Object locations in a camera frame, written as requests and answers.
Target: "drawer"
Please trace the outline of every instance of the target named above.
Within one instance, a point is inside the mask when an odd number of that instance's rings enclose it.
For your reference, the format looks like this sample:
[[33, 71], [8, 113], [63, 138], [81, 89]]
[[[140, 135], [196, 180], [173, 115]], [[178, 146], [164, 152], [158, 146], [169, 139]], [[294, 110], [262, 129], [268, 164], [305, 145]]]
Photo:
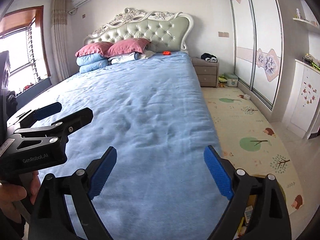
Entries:
[[198, 75], [216, 75], [217, 67], [194, 66]]
[[198, 75], [200, 83], [217, 83], [216, 75]]
[[210, 88], [216, 88], [217, 83], [200, 83], [201, 87], [210, 87]]

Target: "floor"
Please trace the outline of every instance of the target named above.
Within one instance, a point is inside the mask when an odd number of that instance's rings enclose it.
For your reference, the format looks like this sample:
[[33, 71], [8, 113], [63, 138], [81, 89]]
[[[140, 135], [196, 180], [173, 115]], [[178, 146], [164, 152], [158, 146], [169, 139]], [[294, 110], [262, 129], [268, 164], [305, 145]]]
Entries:
[[217, 130], [222, 156], [249, 175], [274, 174], [289, 214], [303, 206], [298, 173], [281, 138], [263, 114], [237, 87], [202, 88]]
[[[208, 108], [212, 113], [212, 109], [215, 108], [215, 106], [212, 105], [214, 100], [208, 99], [210, 98], [211, 90], [210, 88], [203, 88], [203, 92]], [[226, 103], [231, 102], [230, 100], [225, 100], [226, 98], [222, 99], [224, 99], [223, 101]], [[217, 123], [217, 119], [213, 118], [213, 120], [216, 128], [218, 128], [220, 124]], [[316, 163], [320, 163], [320, 137], [311, 140], [303, 140], [291, 131], [287, 130], [281, 122], [271, 123], [271, 127], [276, 136], [282, 141], [283, 146], [290, 156], [292, 165], [295, 167], [296, 174], [299, 177], [304, 195], [303, 205], [295, 212], [289, 212], [292, 227], [292, 239], [296, 239], [310, 222], [320, 203], [320, 187], [318, 185], [314, 185], [320, 180], [320, 168], [318, 167], [319, 165], [316, 165]]]

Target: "pink pillow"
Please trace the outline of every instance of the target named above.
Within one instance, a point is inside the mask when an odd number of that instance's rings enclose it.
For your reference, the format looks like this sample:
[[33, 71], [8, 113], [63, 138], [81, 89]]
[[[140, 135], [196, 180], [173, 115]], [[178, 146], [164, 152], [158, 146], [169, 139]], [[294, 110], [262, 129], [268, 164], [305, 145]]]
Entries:
[[144, 38], [131, 38], [127, 40], [122, 40], [116, 42], [110, 47], [105, 57], [114, 57], [121, 54], [127, 54], [131, 52], [143, 53], [145, 47], [150, 43], [150, 41]]
[[90, 43], [82, 47], [77, 53], [76, 57], [82, 57], [84, 55], [89, 55], [93, 53], [98, 53], [105, 57], [108, 52], [108, 49], [113, 45], [111, 42], [100, 41], [95, 43]]

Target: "wall shelf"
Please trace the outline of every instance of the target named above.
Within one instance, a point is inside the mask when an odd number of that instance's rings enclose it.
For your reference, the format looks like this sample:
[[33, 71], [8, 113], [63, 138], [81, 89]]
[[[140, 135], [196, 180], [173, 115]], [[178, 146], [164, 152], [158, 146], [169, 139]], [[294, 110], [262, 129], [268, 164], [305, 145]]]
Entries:
[[299, 22], [308, 31], [320, 34], [320, 27], [314, 26], [311, 22], [308, 22], [307, 20], [298, 19], [298, 18], [293, 18], [293, 20]]

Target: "white cabinet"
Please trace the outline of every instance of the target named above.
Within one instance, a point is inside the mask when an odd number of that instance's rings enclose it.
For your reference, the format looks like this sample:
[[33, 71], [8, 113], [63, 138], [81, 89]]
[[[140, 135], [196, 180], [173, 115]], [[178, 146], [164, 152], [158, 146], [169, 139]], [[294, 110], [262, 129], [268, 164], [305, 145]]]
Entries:
[[295, 76], [283, 122], [301, 138], [308, 138], [320, 112], [320, 72], [296, 60]]

